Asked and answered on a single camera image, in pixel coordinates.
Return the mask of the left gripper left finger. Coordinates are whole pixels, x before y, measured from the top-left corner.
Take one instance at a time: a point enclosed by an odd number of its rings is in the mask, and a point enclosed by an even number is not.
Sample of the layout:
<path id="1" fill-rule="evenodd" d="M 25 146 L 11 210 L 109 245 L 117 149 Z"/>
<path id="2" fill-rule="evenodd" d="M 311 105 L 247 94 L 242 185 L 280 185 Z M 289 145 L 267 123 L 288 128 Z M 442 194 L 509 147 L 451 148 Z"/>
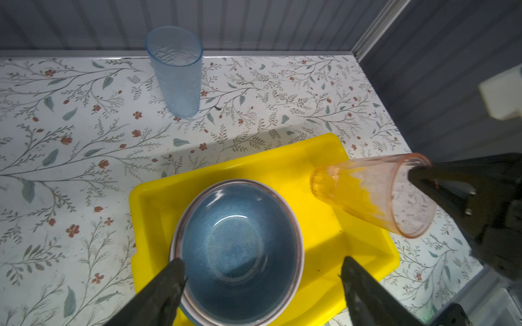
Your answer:
<path id="1" fill-rule="evenodd" d="M 185 263 L 176 258 L 106 324 L 172 325 L 186 282 Z"/>

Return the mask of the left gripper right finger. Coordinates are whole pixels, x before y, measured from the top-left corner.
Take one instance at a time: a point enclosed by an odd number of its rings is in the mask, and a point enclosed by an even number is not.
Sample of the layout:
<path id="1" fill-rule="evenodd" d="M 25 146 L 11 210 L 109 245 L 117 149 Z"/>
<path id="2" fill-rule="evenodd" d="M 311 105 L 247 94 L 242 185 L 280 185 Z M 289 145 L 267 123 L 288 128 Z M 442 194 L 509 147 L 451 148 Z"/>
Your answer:
<path id="1" fill-rule="evenodd" d="M 423 324 L 352 257 L 343 261 L 341 282 L 353 325 Z"/>

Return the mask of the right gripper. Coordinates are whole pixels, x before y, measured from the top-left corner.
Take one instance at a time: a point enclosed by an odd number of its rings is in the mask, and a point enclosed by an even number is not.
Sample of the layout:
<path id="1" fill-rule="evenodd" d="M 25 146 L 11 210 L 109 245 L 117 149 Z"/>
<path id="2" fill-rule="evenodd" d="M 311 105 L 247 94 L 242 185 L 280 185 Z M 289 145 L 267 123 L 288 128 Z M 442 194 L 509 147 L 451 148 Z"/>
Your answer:
<path id="1" fill-rule="evenodd" d="M 504 153 L 416 167 L 408 180 L 472 239 L 472 256 L 521 280 L 521 154 Z"/>

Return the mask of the yellow plastic bin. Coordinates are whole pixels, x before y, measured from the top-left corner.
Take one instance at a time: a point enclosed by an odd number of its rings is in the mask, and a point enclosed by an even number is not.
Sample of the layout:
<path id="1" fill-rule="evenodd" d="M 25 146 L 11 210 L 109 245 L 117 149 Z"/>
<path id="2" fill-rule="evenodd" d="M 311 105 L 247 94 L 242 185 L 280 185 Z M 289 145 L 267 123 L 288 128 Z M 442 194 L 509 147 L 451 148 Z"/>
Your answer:
<path id="1" fill-rule="evenodd" d="M 274 189 L 296 214 L 304 238 L 304 273 L 276 325 L 323 325 L 346 307 L 340 280 L 345 257 L 357 260 L 376 280 L 399 265 L 387 231 L 333 209 L 311 192 L 310 178 L 322 164 L 345 161 L 331 133 L 266 152 L 143 183 L 129 197 L 137 253 L 132 271 L 142 290 L 169 262 L 183 212 L 206 188 L 228 179 L 251 179 Z"/>

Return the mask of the pink plastic cup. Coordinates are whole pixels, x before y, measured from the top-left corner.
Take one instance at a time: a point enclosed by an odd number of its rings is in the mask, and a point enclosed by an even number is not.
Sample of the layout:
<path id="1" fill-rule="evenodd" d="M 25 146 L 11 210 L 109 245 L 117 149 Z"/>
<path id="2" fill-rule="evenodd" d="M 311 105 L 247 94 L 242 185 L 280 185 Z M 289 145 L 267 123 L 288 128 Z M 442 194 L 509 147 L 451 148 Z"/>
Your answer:
<path id="1" fill-rule="evenodd" d="M 431 226 L 437 204 L 409 179 L 414 168 L 431 167 L 419 153 L 351 159 L 323 164 L 311 176 L 317 199 L 408 239 Z"/>

